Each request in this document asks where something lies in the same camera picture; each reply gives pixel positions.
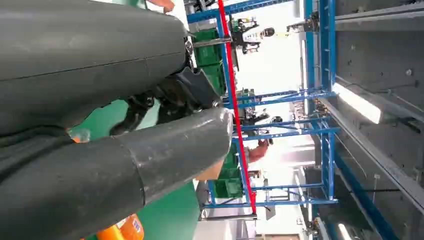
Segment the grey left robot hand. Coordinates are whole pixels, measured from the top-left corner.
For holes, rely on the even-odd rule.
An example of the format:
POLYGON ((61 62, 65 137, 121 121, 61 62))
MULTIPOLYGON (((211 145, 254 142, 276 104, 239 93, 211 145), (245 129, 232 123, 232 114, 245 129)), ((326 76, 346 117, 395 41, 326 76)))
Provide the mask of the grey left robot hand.
POLYGON ((176 17, 0 3, 0 237, 77 240, 224 160, 233 115, 176 17))

